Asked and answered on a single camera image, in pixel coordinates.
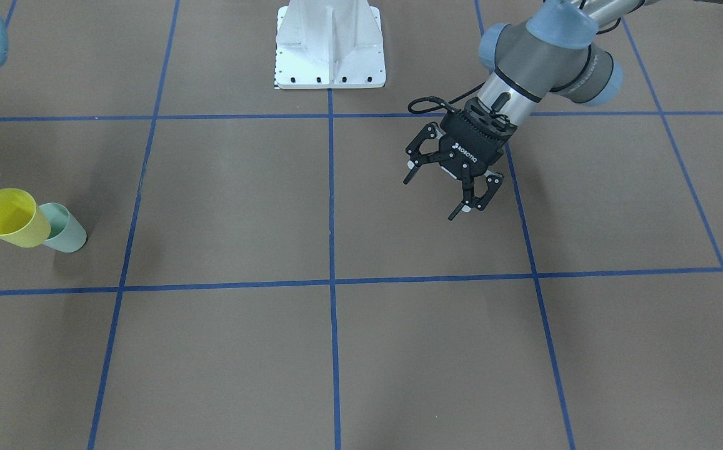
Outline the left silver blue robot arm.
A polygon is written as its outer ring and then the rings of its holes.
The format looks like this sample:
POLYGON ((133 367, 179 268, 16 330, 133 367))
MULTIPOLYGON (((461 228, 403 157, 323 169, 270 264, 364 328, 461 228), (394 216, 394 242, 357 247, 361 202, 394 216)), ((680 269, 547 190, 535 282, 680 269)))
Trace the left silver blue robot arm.
POLYGON ((544 1, 519 24, 497 23, 479 42, 479 60, 490 75, 455 99, 435 95, 415 103, 443 110, 405 148, 410 183, 423 166, 439 165, 461 183, 461 201, 449 215, 483 211, 503 185, 492 170, 519 126, 547 95, 599 106, 618 94, 623 68, 596 46, 625 16, 649 1, 544 1))

